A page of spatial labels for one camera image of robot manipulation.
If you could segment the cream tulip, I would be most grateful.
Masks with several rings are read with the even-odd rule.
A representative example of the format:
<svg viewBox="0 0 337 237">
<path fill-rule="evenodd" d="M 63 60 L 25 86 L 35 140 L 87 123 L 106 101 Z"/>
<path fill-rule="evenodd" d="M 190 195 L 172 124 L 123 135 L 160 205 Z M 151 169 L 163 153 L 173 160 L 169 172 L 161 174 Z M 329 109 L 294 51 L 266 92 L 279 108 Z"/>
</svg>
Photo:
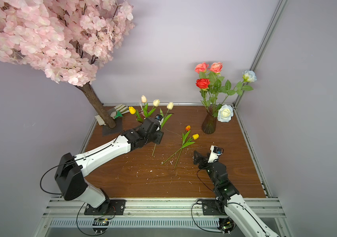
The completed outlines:
<svg viewBox="0 0 337 237">
<path fill-rule="evenodd" d="M 143 115 L 144 117 L 148 117 L 148 100 L 146 98 L 146 96 L 141 96 L 141 103 L 143 104 L 142 106 L 142 111 L 143 111 Z"/>
<path fill-rule="evenodd" d="M 156 99 L 153 101 L 153 107 L 151 110 L 148 110 L 148 104 L 145 105 L 145 117 L 148 118 L 150 117 L 154 112 L 155 110 L 158 108 L 160 104 L 160 100 L 159 99 Z"/>
<path fill-rule="evenodd" d="M 160 109 L 159 115 L 162 116 L 162 120 L 160 122 L 160 129 L 162 130 L 164 125 L 166 124 L 166 122 L 168 121 L 168 119 L 171 117 L 172 113 L 170 113 L 170 111 L 173 109 L 174 107 L 174 103 L 173 102 L 169 102 L 166 106 L 167 108 L 167 112 L 164 113 L 162 109 Z"/>
</svg>

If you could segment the orange tulip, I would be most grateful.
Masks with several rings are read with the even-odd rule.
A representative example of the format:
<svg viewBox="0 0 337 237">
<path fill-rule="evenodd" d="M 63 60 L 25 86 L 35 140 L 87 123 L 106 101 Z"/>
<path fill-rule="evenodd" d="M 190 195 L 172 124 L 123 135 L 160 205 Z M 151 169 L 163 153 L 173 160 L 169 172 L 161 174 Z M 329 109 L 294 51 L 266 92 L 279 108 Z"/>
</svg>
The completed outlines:
<svg viewBox="0 0 337 237">
<path fill-rule="evenodd" d="M 175 166 L 174 166 L 175 168 L 177 167 L 182 150 L 194 143 L 193 138 L 190 136 L 190 133 L 191 133 L 191 126 L 188 125 L 185 128 L 185 133 L 182 134 L 182 145 L 181 145 L 181 148 L 179 149 L 179 155 L 175 162 Z"/>
</svg>

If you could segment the white rose large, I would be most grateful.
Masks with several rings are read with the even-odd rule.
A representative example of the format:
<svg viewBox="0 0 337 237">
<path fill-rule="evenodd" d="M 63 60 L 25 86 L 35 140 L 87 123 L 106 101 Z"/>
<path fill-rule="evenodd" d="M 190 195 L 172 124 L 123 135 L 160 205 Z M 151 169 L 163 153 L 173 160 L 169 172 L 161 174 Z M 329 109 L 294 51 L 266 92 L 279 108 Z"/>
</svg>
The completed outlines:
<svg viewBox="0 0 337 237">
<path fill-rule="evenodd" d="M 219 122 L 229 122 L 233 116 L 233 107 L 230 105 L 223 105 L 218 110 L 217 120 Z"/>
</svg>

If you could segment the red rose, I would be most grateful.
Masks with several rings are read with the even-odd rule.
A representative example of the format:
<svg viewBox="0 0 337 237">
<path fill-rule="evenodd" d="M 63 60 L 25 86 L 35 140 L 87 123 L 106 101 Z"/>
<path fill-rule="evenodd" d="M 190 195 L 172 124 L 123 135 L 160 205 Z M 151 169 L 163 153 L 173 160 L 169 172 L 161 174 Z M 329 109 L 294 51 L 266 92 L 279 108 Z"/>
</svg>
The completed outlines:
<svg viewBox="0 0 337 237">
<path fill-rule="evenodd" d="M 209 108 L 209 104 L 207 102 L 207 93 L 209 90 L 210 80 L 209 79 L 198 79 L 196 80 L 196 86 L 200 89 L 200 93 L 202 96 L 202 104 Z"/>
</svg>

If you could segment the pink rose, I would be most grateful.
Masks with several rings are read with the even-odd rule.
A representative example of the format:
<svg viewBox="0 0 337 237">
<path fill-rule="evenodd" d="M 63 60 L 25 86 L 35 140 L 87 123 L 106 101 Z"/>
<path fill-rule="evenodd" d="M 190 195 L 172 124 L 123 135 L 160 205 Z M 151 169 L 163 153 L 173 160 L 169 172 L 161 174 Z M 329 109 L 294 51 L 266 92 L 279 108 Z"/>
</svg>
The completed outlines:
<svg viewBox="0 0 337 237">
<path fill-rule="evenodd" d="M 223 63 L 221 62 L 215 62 L 211 65 L 210 73 L 209 73 L 211 89 L 221 87 L 222 76 L 220 74 L 221 74 L 222 68 L 223 68 Z"/>
<path fill-rule="evenodd" d="M 195 67 L 195 72 L 198 73 L 200 79 L 208 79 L 208 73 L 209 73 L 209 64 L 207 63 L 201 63 L 198 64 Z"/>
</svg>

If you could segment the white rose small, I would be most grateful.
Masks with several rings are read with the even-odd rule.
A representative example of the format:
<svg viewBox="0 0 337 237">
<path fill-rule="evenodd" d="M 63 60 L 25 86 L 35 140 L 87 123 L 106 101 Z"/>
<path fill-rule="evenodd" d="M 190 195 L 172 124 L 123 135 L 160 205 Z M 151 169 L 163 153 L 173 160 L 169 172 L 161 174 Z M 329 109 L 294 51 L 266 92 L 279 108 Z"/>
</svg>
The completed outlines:
<svg viewBox="0 0 337 237">
<path fill-rule="evenodd" d="M 243 71 L 242 80 L 239 81 L 234 87 L 231 86 L 231 83 L 227 81 L 225 86 L 223 86 L 223 93 L 226 94 L 224 100 L 221 104 L 224 104 L 228 97 L 232 95 L 237 95 L 242 97 L 243 93 L 246 91 L 252 91 L 253 87 L 250 85 L 257 81 L 257 77 L 254 71 L 245 70 Z"/>
</svg>

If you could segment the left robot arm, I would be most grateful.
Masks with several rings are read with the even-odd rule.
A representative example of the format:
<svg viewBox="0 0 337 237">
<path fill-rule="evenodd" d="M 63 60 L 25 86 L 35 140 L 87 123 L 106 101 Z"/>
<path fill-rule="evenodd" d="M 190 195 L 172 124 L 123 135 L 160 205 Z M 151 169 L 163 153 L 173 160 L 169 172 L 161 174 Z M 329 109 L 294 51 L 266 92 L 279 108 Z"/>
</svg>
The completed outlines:
<svg viewBox="0 0 337 237">
<path fill-rule="evenodd" d="M 110 199 L 106 193 L 86 181 L 85 177 L 118 156 L 150 142 L 160 144 L 163 137 L 162 122 L 161 115 L 147 118 L 141 125 L 121 132 L 100 147 L 75 156 L 71 153 L 62 156 L 54 178 L 64 200 L 81 200 L 101 212 L 108 210 Z"/>
</svg>

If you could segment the right circuit board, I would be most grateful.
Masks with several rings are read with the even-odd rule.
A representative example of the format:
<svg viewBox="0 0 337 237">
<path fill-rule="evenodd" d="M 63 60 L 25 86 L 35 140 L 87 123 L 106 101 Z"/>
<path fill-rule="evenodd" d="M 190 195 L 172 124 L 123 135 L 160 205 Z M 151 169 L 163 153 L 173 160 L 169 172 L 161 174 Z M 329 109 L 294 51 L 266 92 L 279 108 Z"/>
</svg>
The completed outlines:
<svg viewBox="0 0 337 237">
<path fill-rule="evenodd" d="M 219 218 L 219 227 L 218 229 L 222 234 L 229 234 L 235 229 L 236 223 L 230 218 Z"/>
</svg>

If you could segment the circuit board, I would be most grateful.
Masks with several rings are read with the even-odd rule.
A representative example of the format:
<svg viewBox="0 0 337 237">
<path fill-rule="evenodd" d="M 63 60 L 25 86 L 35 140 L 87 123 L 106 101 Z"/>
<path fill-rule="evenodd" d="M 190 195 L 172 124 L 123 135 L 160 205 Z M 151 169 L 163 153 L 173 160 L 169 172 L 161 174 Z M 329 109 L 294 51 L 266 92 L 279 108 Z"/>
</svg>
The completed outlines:
<svg viewBox="0 0 337 237">
<path fill-rule="evenodd" d="M 219 227 L 218 229 L 222 234 L 229 234 L 235 229 L 236 223 L 230 218 L 219 218 Z"/>
<path fill-rule="evenodd" d="M 110 221 L 107 218 L 95 218 L 92 222 L 92 230 L 95 235 L 104 234 L 110 225 Z"/>
</svg>

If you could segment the left circuit board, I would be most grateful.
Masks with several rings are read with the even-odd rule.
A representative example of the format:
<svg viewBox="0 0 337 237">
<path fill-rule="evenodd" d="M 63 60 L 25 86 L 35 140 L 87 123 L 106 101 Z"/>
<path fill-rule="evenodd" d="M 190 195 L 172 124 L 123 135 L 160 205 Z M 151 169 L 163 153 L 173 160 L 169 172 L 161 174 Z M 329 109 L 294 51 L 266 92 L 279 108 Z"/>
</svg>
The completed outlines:
<svg viewBox="0 0 337 237">
<path fill-rule="evenodd" d="M 92 222 L 92 230 L 95 235 L 104 234 L 110 225 L 110 221 L 107 218 L 95 218 Z"/>
</svg>

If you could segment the pink blossom artificial tree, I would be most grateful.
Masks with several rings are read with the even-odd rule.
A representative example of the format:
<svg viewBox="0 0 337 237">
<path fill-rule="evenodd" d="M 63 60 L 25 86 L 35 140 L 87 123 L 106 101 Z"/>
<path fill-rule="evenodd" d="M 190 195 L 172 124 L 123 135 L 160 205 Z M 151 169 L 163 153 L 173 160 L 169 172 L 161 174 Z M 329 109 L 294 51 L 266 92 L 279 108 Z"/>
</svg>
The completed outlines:
<svg viewBox="0 0 337 237">
<path fill-rule="evenodd" d="M 134 27 L 133 18 L 127 1 L 0 1 L 0 61 L 30 65 L 75 86 L 113 128 L 91 84 Z"/>
</svg>

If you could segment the aluminium corner profile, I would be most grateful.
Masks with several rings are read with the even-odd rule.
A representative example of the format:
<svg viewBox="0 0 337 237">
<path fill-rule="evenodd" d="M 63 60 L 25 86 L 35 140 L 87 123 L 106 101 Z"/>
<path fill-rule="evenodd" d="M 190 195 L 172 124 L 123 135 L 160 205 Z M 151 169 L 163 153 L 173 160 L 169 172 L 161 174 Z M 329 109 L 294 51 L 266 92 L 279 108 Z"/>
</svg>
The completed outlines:
<svg viewBox="0 0 337 237">
<path fill-rule="evenodd" d="M 259 45 L 259 48 L 257 50 L 257 53 L 253 59 L 253 62 L 249 68 L 250 71 L 256 71 L 258 66 L 259 66 L 259 63 L 274 35 L 274 32 L 279 24 L 279 21 L 281 19 L 281 16 L 285 10 L 285 7 L 288 3 L 288 0 L 280 0 L 276 6 L 276 9 L 274 11 L 274 14 L 269 22 L 269 25 L 265 31 L 265 34 L 263 36 L 263 39 Z"/>
</svg>

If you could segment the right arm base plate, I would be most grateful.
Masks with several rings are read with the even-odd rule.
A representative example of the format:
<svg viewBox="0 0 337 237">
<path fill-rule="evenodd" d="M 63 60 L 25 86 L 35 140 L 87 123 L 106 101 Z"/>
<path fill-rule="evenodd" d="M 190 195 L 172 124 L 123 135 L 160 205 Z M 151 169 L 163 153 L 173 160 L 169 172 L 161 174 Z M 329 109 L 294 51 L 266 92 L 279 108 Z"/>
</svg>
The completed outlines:
<svg viewBox="0 0 337 237">
<path fill-rule="evenodd" d="M 201 199 L 203 215 L 205 216 L 226 216 L 224 205 L 216 199 Z"/>
</svg>

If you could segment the aluminium mounting rail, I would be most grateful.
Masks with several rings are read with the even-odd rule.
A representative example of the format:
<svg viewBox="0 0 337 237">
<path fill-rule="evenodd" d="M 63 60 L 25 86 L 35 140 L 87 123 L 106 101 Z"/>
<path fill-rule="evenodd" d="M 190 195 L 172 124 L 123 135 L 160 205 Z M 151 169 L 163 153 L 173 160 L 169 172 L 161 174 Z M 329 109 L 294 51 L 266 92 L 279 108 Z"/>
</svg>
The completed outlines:
<svg viewBox="0 0 337 237">
<path fill-rule="evenodd" d="M 228 216 L 203 215 L 200 200 L 195 198 L 127 198 L 122 216 L 84 215 L 86 204 L 79 200 L 65 201 L 52 198 L 42 216 L 37 236 L 49 228 L 75 228 L 94 235 L 92 222 L 95 218 L 107 218 L 109 228 L 194 228 L 217 230 L 219 218 Z M 284 210 L 277 198 L 247 198 L 245 202 L 261 219 L 273 219 L 282 236 L 290 235 L 290 227 Z"/>
</svg>

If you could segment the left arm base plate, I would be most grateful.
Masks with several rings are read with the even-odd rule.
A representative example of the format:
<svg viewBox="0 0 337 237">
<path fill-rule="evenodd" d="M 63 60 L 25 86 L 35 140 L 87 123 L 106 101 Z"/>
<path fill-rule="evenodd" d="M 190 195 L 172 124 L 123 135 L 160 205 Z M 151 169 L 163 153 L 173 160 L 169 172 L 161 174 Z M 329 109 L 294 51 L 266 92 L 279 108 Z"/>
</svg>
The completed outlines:
<svg viewBox="0 0 337 237">
<path fill-rule="evenodd" d="M 92 207 L 90 204 L 85 206 L 84 215 L 92 215 L 92 216 L 103 216 L 103 215 L 111 215 L 111 216 L 122 216 L 124 214 L 124 210 L 126 207 L 125 199 L 110 199 L 106 200 L 99 207 Z"/>
</svg>

